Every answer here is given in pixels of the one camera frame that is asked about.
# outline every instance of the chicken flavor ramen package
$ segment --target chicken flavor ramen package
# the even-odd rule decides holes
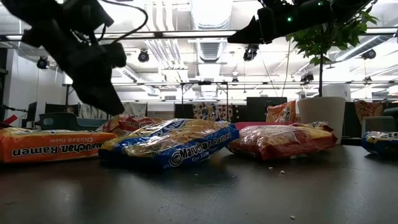
[[[267,122],[295,122],[296,101],[267,107]]]
[[[0,130],[0,161],[42,162],[97,156],[102,143],[116,137],[92,131],[6,128]]]
[[[129,134],[145,125],[156,123],[154,119],[145,116],[135,116],[132,114],[116,115],[104,123],[97,131],[114,133],[118,136]]]
[[[200,119],[171,119],[150,124],[104,143],[103,159],[148,161],[161,168],[201,162],[239,137],[233,124]]]
[[[337,138],[324,123],[289,126],[249,126],[228,149],[237,155],[260,160],[283,159],[331,148]]]

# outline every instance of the dark table surface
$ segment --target dark table surface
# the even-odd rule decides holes
[[[224,149],[158,173],[97,159],[0,167],[3,224],[395,224],[397,208],[398,162],[356,146],[266,163]]]

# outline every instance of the white plant pot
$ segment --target white plant pot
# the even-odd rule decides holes
[[[307,98],[300,100],[297,104],[303,124],[327,121],[329,127],[334,129],[333,133],[338,138],[336,144],[340,144],[346,106],[346,100],[343,97],[325,96]]]

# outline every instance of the pole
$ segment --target pole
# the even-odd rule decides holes
[[[69,88],[70,88],[70,85],[67,84],[67,96],[65,97],[65,112],[67,111],[68,106],[69,106],[69,104],[68,104],[68,102],[69,102]]]
[[[229,121],[228,83],[226,84],[226,120]]]
[[[184,116],[184,84],[181,84],[181,115]]]
[[[323,54],[321,54],[321,63],[319,64],[319,97],[322,97],[322,73],[323,73]]]

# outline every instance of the potted plant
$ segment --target potted plant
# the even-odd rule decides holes
[[[359,11],[357,15],[345,23],[334,22],[327,24],[327,26],[319,25],[286,37],[288,41],[296,42],[295,48],[299,49],[298,54],[304,53],[304,57],[311,58],[310,64],[320,66],[319,96],[322,96],[323,65],[328,62],[331,63],[331,60],[325,55],[332,47],[347,50],[349,44],[353,47],[359,44],[359,36],[365,34],[368,28],[366,24],[368,22],[377,24],[377,18],[369,15],[372,6],[365,11]],[[345,110],[344,98],[307,98],[300,100],[297,104],[303,123],[327,121],[338,138],[337,144],[340,144]]]
[[[322,96],[323,65],[331,62],[325,55],[332,47],[347,50],[348,44],[355,47],[359,44],[359,36],[366,33],[368,22],[377,24],[378,19],[369,15],[372,6],[365,11],[359,11],[352,19],[345,23],[333,22],[325,25],[311,27],[286,36],[287,41],[296,42],[295,48],[298,54],[304,53],[304,57],[310,58],[310,64],[319,65],[319,96]]]

